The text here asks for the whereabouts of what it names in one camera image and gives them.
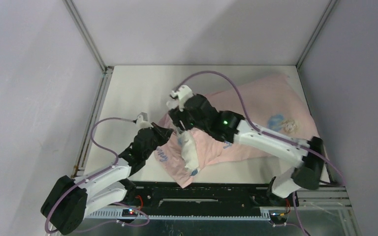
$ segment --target table surface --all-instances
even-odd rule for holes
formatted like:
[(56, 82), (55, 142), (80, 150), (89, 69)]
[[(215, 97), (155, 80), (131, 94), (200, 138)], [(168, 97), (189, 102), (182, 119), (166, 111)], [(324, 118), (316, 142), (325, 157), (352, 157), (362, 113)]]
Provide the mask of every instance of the table surface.
[[(170, 91), (187, 76), (202, 70), (215, 70), (227, 75), (235, 84), (242, 85), (274, 73), (286, 74), (288, 83), (306, 103), (299, 75), (295, 66), (234, 66), (234, 65), (121, 65), (115, 66), (99, 119), (122, 117), (135, 119), (140, 112), (149, 115), (150, 122), (158, 122), (167, 113), (166, 101)], [(187, 83), (196, 93), (210, 93), (230, 88), (224, 79), (212, 75), (200, 75)], [(95, 140), (101, 145), (122, 152), (133, 140), (137, 127), (123, 121), (107, 121), (95, 132)], [(91, 146), (85, 173), (108, 165), (114, 155)], [(276, 157), (253, 158), (238, 162), (224, 162), (205, 167), (194, 182), (210, 183), (269, 183), (289, 165)], [(174, 182), (153, 155), (146, 165), (129, 178), (133, 181)], [(322, 180), (328, 181), (326, 169)]]

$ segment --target folded fabric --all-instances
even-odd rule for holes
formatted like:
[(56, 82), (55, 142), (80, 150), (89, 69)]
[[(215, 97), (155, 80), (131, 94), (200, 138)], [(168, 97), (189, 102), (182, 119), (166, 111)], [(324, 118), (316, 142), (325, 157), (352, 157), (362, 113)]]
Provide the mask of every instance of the folded fabric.
[[(306, 104), (286, 79), (287, 76), (283, 74), (272, 75), (239, 86), (249, 116), (261, 126), (294, 138), (318, 137)], [(207, 94), (205, 97), (217, 110), (230, 110), (245, 116), (234, 89)], [(167, 114), (159, 125), (175, 129)], [(192, 183), (196, 174), (207, 165), (270, 156), (253, 147), (216, 141), (196, 128), (185, 134), (174, 132), (169, 142), (158, 147), (154, 154), (156, 160), (182, 188)]]

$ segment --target white wall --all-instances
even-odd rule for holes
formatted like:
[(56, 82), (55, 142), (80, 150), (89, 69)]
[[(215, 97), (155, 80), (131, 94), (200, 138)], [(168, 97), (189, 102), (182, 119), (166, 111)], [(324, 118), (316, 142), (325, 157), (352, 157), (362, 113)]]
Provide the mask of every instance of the white wall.
[(378, 236), (378, 1), (340, 1), (301, 75), (362, 233)]
[(107, 65), (295, 65), (329, 0), (76, 0)]
[(60, 0), (0, 1), (0, 236), (44, 235), (101, 72)]

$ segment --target white table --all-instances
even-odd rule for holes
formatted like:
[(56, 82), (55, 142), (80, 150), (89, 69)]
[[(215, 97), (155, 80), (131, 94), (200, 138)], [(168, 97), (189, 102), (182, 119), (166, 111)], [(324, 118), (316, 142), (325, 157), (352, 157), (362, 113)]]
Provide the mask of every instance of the white table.
[[(215, 70), (242, 85), (273, 73), (289, 76), (289, 84), (306, 103), (301, 82), (295, 66), (205, 66), (205, 65), (123, 65), (115, 66), (100, 118), (123, 117), (135, 119), (140, 112), (149, 115), (150, 122), (158, 122), (167, 112), (166, 101), (170, 91), (187, 76), (202, 70)], [(230, 85), (216, 75), (200, 75), (187, 83), (196, 93), (210, 93), (229, 89)], [(95, 132), (101, 145), (116, 152), (123, 151), (137, 132), (134, 124), (122, 121), (102, 123)], [(113, 154), (91, 146), (85, 173), (108, 165)], [(280, 175), (290, 166), (276, 157), (254, 158), (239, 162), (225, 162), (204, 168), (194, 182), (210, 183), (269, 183), (273, 176)], [(134, 181), (174, 182), (161, 165), (150, 156), (146, 165), (129, 178)], [(322, 178), (328, 181), (324, 170)]]

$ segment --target pink cloth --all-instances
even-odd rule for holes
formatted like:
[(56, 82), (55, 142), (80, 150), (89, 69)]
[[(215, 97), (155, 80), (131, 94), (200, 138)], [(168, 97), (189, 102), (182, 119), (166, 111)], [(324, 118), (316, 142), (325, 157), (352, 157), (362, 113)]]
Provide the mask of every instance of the pink cloth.
[[(292, 90), (286, 79), (286, 75), (272, 75), (239, 86), (238, 89), (249, 116), (253, 122), (261, 126), (294, 138), (318, 137), (314, 120), (306, 104)], [(234, 89), (205, 96), (217, 110), (230, 110), (245, 116)], [(160, 120), (159, 125), (174, 128), (167, 114)], [(253, 147), (218, 142), (196, 128), (190, 132), (196, 142), (199, 170), (207, 165), (225, 161), (242, 161), (270, 156)], [(173, 134), (169, 142), (158, 147), (154, 153), (156, 160), (182, 188), (188, 186), (196, 178), (197, 170), (190, 172), (185, 169), (185, 162), (180, 155), (181, 146), (176, 134)]]

